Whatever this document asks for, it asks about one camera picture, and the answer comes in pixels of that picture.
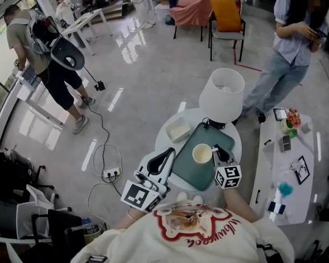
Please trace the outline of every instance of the gray floor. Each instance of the gray floor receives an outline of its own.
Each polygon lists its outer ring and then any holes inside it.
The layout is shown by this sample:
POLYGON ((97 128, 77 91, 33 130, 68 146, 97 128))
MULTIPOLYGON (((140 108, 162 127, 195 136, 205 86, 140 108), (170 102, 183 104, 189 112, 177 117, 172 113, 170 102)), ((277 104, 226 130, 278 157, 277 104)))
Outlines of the gray floor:
MULTIPOLYGON (((261 19, 243 8, 247 24, 246 41, 241 65, 261 69, 271 52, 274 39, 274 23, 270 18, 261 19)), ((122 191, 142 157, 154 150, 157 133, 163 123, 177 113, 182 101, 186 108, 198 107, 198 97, 211 73, 220 67, 229 67, 243 75, 245 94, 253 88, 259 72, 234 65, 232 42, 214 40, 213 60, 209 61, 207 32, 200 42, 200 30, 194 27, 178 28, 173 40, 174 27, 163 22, 165 12, 158 12, 159 22, 148 30, 134 27, 134 13, 128 18, 111 22, 114 33, 105 33, 102 24, 96 25, 100 36, 94 40, 94 56, 86 52, 86 65, 97 79, 102 79, 106 90, 96 92, 94 83, 82 71, 84 83, 97 103, 92 110, 104 116, 104 125, 110 131, 109 143, 120 148, 123 175, 116 187, 122 191)), ((100 125, 100 117, 83 111, 90 123, 79 135, 73 135, 73 119, 57 106, 47 93, 39 104, 59 117, 66 124, 63 128, 51 124, 21 102, 8 127, 3 146, 13 148, 30 157, 35 165, 47 166, 42 180, 55 186, 60 195, 58 206, 68 205, 74 213, 90 217, 87 197, 90 189, 101 178, 93 170, 92 157, 86 159, 90 146, 103 144, 107 135, 100 125)), ((308 245, 320 239, 322 246, 329 244, 329 223, 315 217, 314 195, 317 203, 325 203, 329 194, 329 58, 320 52, 312 58, 307 76, 284 100, 281 106, 296 107, 313 120, 315 133, 321 135, 321 161, 315 157, 314 183, 308 218, 305 223, 282 227, 292 242, 296 254, 302 255, 308 245)), ((249 202, 256 172, 259 124, 254 114, 237 124, 242 140, 243 179, 239 191, 249 202)), ((105 151, 106 168, 120 165, 117 150, 108 146, 105 151)), ((95 167, 101 172, 101 151, 95 156, 95 167)), ((167 201, 174 201, 181 191, 176 186, 167 201)), ((206 203, 224 204, 219 190, 203 194, 206 203)), ((106 219, 110 226, 125 214, 128 207, 111 185, 98 185, 90 196, 90 208, 94 214, 106 219)))

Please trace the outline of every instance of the round white table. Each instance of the round white table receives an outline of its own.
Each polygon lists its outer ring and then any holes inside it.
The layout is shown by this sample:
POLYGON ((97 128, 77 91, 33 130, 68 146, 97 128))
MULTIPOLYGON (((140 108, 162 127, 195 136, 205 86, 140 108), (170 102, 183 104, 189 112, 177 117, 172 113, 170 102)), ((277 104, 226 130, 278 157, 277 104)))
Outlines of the round white table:
MULTIPOLYGON (((196 129, 197 125, 200 124, 202 122, 202 119, 205 118, 205 115, 202 113, 200 108, 193 108, 193 109, 184 110, 172 116, 170 119, 168 119, 166 123, 163 124, 162 128, 158 132, 155 142, 155 151, 166 150, 169 147, 172 147, 175 149, 176 153, 178 154, 181 148, 187 142, 190 136, 187 136, 185 139, 180 140, 177 143, 172 143, 165 131, 165 127, 171 124, 172 122, 174 122, 179 117, 183 117, 188 122, 188 124, 190 125, 190 135, 191 135, 196 129)), ((237 132, 237 129, 232 123, 228 123, 225 125, 225 128, 221 130, 221 132, 225 133, 226 135, 234 139, 235 145, 232 149, 232 152, 235 156, 236 162, 239 164, 241 159, 242 147, 241 147, 241 139, 239 133, 237 132)), ((186 181, 184 181, 174 173, 172 173, 172 175, 169 177, 168 180, 174 185, 184 190, 197 191, 197 189, 192 187, 189 183, 187 183, 186 181)), ((212 182, 212 184, 208 189, 212 187, 215 187, 214 182, 212 182)))

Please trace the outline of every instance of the window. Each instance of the window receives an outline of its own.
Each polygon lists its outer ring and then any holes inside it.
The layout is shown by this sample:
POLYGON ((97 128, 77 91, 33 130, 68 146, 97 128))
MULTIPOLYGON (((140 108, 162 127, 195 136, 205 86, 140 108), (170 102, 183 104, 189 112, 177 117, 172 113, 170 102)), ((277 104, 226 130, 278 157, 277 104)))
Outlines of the window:
MULTIPOLYGON (((21 9, 38 9, 41 11, 36 0, 19 0, 17 5, 21 9)), ((16 82, 18 69, 14 66, 17 55, 14 50, 9 50, 6 39, 6 24, 0 18, 0 111, 16 82)))

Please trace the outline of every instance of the orange cushion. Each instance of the orange cushion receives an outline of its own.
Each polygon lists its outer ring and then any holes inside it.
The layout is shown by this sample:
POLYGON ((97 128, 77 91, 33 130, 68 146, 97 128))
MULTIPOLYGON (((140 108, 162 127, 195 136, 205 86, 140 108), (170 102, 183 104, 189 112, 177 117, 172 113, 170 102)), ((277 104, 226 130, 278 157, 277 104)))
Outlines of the orange cushion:
POLYGON ((239 11, 235 4, 235 0, 211 0, 211 5, 217 20, 218 31, 242 31, 239 11))

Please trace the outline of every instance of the table leg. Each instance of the table leg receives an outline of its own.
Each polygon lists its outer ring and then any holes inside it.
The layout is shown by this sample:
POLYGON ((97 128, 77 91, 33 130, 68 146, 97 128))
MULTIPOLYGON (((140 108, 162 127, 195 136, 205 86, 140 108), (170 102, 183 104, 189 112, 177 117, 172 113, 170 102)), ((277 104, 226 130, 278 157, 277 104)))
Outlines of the table leg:
POLYGON ((78 29, 77 32, 78 32, 80 38, 82 39, 84 45, 87 47, 88 51, 90 52, 90 54, 91 54, 91 55, 94 55, 94 52, 92 51, 92 49, 91 49, 89 43, 88 43, 87 40, 83 37, 83 34, 82 34, 81 30, 78 29))
POLYGON ((110 33, 110 36, 112 36, 113 34, 112 34, 112 32, 111 32, 110 25, 107 23, 103 11, 100 12, 100 16, 101 16, 101 19, 103 20, 104 24, 106 25, 107 30, 108 30, 109 33, 110 33))
POLYGON ((54 122, 57 125, 63 125, 63 122, 58 120, 56 117, 52 116, 49 112, 41 108, 39 105, 37 105, 34 101, 32 100, 27 100, 26 103, 31 106, 34 110, 36 110, 38 113, 40 113, 42 116, 44 116, 46 119, 54 122))
POLYGON ((93 27, 92 23, 91 23, 91 22, 88 22, 88 25, 89 25, 89 27, 90 27, 90 30, 91 30, 92 33, 93 33, 93 36, 95 36, 95 37, 97 38, 98 36, 97 36, 97 33, 96 33, 95 30, 94 30, 94 27, 93 27))

